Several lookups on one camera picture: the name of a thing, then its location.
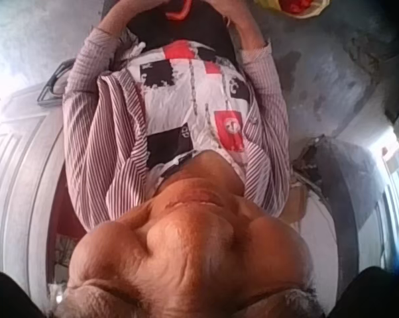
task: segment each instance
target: concrete floor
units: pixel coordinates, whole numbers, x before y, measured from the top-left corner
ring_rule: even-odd
[[[103,0],[0,1],[0,99],[43,83],[74,57]]]

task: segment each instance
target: person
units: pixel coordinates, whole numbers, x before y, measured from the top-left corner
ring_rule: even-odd
[[[318,317],[309,250],[277,219],[290,163],[270,43],[242,0],[193,0],[183,21],[166,4],[120,0],[70,72],[66,174],[87,235],[54,315]]]

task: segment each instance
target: lips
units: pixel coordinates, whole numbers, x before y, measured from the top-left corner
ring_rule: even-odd
[[[172,198],[172,200],[170,200],[170,202],[166,205],[165,209],[170,209],[172,207],[177,207],[179,205],[188,203],[200,203],[217,207],[224,206],[223,200],[216,193],[208,190],[195,189],[184,191],[183,193]]]

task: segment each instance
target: hand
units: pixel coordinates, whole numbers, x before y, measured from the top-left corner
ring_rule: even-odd
[[[137,15],[169,2],[170,0],[120,0],[118,4]]]
[[[244,0],[203,0],[235,25],[251,20],[252,16]]]
[[[111,8],[98,28],[119,37],[127,23],[136,15],[167,2],[169,0],[120,0]]]
[[[227,17],[237,29],[244,50],[263,48],[266,45],[260,28],[244,0],[202,0]]]

